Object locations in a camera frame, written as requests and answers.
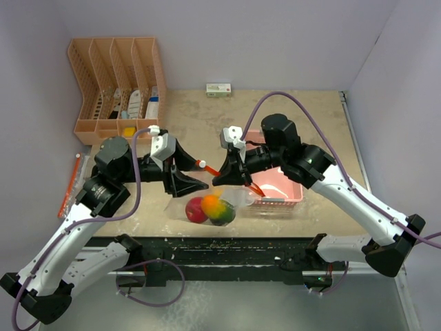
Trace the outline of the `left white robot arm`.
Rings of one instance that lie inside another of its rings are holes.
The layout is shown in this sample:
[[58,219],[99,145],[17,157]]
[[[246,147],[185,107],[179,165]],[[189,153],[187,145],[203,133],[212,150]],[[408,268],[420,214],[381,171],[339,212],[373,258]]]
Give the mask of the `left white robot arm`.
[[80,263],[74,260],[105,222],[129,198],[126,183],[160,181],[173,197],[207,189],[187,176],[205,162],[191,157],[168,133],[152,139],[151,152],[136,155],[136,143],[123,137],[106,139],[96,153],[92,176],[83,184],[65,221],[38,255],[18,273],[2,276],[1,287],[37,323],[51,324],[69,308],[73,298],[114,270],[135,270],[145,258],[143,246],[126,234]]

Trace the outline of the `clear zip top bag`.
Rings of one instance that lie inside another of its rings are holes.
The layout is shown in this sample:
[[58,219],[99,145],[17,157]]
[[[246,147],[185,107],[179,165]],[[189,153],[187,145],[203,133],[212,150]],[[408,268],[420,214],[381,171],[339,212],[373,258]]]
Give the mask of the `clear zip top bag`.
[[80,152],[75,156],[72,175],[57,214],[60,220],[67,217],[71,207],[75,204],[75,197],[85,182],[85,173],[89,158],[90,155]]

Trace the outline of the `red apple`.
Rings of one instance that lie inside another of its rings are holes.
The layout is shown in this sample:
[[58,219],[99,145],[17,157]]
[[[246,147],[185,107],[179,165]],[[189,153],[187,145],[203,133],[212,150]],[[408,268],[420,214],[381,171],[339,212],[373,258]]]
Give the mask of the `red apple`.
[[208,220],[208,216],[203,212],[201,207],[202,200],[202,197],[194,197],[186,203],[185,214],[187,219],[192,223],[201,224]]

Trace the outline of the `clear zip bag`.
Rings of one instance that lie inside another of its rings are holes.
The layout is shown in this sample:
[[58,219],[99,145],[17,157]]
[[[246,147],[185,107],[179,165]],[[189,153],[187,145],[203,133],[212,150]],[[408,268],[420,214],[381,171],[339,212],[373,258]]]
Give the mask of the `clear zip bag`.
[[57,214],[60,220],[67,217],[71,207],[75,204],[75,197],[85,182],[85,173],[89,158],[90,155],[80,152],[75,156],[72,175]]
[[210,186],[206,190],[184,197],[172,198],[165,208],[171,219],[195,224],[226,226],[236,218],[236,212],[251,206],[265,193],[256,184],[249,186]]

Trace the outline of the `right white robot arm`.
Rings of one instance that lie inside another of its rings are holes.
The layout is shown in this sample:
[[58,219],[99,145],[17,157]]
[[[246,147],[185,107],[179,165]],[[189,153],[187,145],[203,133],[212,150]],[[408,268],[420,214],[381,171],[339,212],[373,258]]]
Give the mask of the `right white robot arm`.
[[288,179],[328,199],[367,231],[360,236],[317,235],[306,254],[311,268],[321,270],[339,261],[359,262],[386,277],[395,277],[425,220],[417,214],[407,216],[394,210],[345,178],[330,154],[300,140],[294,122],[285,115],[265,117],[261,129],[265,141],[251,150],[241,139],[241,128],[223,129],[220,144],[227,155],[213,185],[250,185],[253,174],[280,168]]

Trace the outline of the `green orange mango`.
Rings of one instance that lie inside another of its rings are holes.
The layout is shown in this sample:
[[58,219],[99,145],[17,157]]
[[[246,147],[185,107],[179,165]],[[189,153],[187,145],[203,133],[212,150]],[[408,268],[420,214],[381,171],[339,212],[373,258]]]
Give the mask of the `green orange mango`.
[[204,196],[201,207],[215,226],[227,225],[236,217],[234,206],[216,195],[209,194]]

